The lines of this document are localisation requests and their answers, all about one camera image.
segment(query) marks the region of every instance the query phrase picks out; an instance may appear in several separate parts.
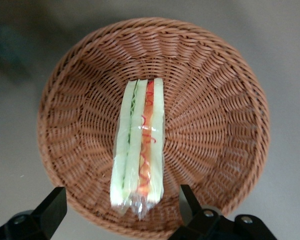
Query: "wicker basket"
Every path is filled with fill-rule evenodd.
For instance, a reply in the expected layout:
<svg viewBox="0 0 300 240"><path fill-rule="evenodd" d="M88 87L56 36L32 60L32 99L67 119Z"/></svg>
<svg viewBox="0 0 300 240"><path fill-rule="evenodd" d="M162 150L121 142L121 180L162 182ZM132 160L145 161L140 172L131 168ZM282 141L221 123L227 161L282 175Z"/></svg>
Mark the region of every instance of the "wicker basket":
<svg viewBox="0 0 300 240"><path fill-rule="evenodd" d="M110 208L113 142L127 81L163 78L164 195L145 220ZM227 215L256 184L269 146L263 90L241 55L211 32L164 18L90 33L57 64L38 114L38 145L55 186L89 221L167 239L182 224L180 184Z"/></svg>

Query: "metal screw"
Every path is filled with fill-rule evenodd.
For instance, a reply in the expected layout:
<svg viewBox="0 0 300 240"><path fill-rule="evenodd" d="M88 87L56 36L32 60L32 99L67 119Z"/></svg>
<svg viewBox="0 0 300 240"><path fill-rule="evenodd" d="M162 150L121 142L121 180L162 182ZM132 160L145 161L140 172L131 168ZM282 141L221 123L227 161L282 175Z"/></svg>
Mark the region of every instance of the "metal screw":
<svg viewBox="0 0 300 240"><path fill-rule="evenodd" d="M244 221L246 224L252 224L253 223L252 219L248 216L243 216L241 218L241 220Z"/></svg>
<svg viewBox="0 0 300 240"><path fill-rule="evenodd" d="M203 213L208 218L211 218L211 217L214 216L214 213L212 211L210 211L210 210L205 210Z"/></svg>
<svg viewBox="0 0 300 240"><path fill-rule="evenodd" d="M26 216L25 216L25 215L17 216L17 217L14 219L13 223L14 223L14 224L20 224L20 223L22 223L24 220L26 220Z"/></svg>

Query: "wrapped sandwich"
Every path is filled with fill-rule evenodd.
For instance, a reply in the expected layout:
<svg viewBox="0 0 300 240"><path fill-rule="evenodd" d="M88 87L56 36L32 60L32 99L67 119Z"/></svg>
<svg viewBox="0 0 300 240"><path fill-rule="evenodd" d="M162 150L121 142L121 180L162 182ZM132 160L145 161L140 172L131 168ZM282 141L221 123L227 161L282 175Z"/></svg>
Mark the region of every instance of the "wrapped sandwich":
<svg viewBox="0 0 300 240"><path fill-rule="evenodd" d="M129 81L123 95L113 147L111 206L139 219L163 196L163 80Z"/></svg>

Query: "gray floor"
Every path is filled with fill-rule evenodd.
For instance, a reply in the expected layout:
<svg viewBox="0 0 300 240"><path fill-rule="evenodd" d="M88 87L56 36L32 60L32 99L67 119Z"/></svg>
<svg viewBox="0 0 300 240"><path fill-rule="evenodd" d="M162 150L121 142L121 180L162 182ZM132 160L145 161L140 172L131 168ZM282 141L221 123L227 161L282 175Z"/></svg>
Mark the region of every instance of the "gray floor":
<svg viewBox="0 0 300 240"><path fill-rule="evenodd" d="M192 22L236 47L271 113L271 145L253 192L229 217L260 217L280 240L300 239L300 0L0 0L0 225L52 190L36 143L41 92L57 61L89 32L160 16ZM125 239L69 209L53 236Z"/></svg>

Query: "black plastic mount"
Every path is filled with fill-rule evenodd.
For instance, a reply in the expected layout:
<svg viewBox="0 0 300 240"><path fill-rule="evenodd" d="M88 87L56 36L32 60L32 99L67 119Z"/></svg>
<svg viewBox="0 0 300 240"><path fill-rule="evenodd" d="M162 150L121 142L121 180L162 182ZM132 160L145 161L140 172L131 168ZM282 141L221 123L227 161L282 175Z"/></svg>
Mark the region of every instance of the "black plastic mount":
<svg viewBox="0 0 300 240"><path fill-rule="evenodd" d="M192 219L187 226L179 227L168 240L277 240L256 216L238 215L230 221L211 208L201 208L189 185L181 185L181 190Z"/></svg>
<svg viewBox="0 0 300 240"><path fill-rule="evenodd" d="M56 187L30 214L17 214L0 227L0 240L50 240L67 213L64 187Z"/></svg>

